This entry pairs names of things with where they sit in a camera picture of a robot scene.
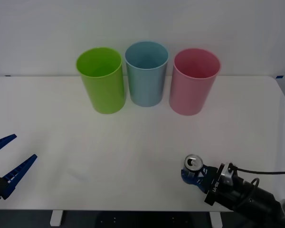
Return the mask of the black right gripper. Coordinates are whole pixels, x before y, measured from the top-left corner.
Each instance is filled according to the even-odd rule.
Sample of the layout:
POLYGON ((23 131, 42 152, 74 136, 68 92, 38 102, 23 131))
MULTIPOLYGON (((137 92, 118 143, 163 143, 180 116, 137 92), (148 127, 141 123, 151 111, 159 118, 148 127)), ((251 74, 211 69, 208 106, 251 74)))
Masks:
POLYGON ((245 197, 244 180, 237 175, 233 163, 221 164, 220 168, 206 166, 199 171, 181 170, 182 180, 189 185, 197 186, 207 194, 205 202, 211 206, 218 203, 229 210, 235 210, 245 197), (210 178, 214 180, 210 187, 210 178))

